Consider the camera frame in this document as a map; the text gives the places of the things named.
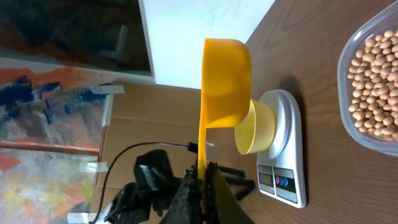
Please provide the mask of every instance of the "plastic container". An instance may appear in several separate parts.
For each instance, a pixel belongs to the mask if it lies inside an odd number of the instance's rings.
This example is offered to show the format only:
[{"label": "plastic container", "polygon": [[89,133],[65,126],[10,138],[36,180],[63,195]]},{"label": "plastic container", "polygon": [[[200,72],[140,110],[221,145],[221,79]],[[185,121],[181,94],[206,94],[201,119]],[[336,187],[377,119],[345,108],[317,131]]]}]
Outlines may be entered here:
[{"label": "plastic container", "polygon": [[359,132],[354,127],[352,113],[348,111],[348,107],[352,104],[351,100],[354,98],[352,95],[354,91],[354,87],[351,85],[352,80],[347,78],[351,60],[355,58],[357,50],[365,48],[365,40],[383,34],[389,29],[398,30],[398,2],[392,3],[385,10],[365,23],[345,45],[337,68],[338,95],[341,119],[349,135],[365,147],[391,156],[398,156],[398,141],[386,141],[371,134]]}]

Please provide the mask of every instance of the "black cable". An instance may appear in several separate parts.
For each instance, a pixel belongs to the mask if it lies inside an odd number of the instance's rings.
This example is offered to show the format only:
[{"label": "black cable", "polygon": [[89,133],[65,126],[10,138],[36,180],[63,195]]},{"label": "black cable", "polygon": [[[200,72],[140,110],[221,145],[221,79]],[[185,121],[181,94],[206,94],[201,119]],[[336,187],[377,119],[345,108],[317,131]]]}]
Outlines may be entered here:
[{"label": "black cable", "polygon": [[123,151],[121,151],[121,152],[113,159],[111,165],[109,166],[108,171],[106,172],[106,176],[105,176],[105,179],[104,179],[104,185],[103,185],[103,187],[102,187],[101,200],[99,201],[98,212],[97,212],[97,215],[95,216],[94,220],[93,220],[92,222],[89,222],[89,224],[95,224],[95,223],[97,222],[98,218],[100,217],[100,213],[101,213],[101,209],[102,209],[102,203],[103,203],[103,201],[104,201],[106,182],[108,181],[109,173],[111,172],[111,169],[112,169],[114,163],[116,162],[116,160],[117,160],[123,153],[127,152],[129,149],[132,149],[132,148],[137,147],[137,146],[145,146],[145,145],[153,145],[153,144],[155,144],[155,145],[161,145],[161,146],[175,146],[175,147],[186,147],[186,148],[189,147],[189,146],[182,145],[182,144],[173,144],[173,143],[167,143],[167,142],[142,142],[142,143],[139,143],[139,144],[135,144],[135,145],[129,146],[129,147],[125,148]]}]

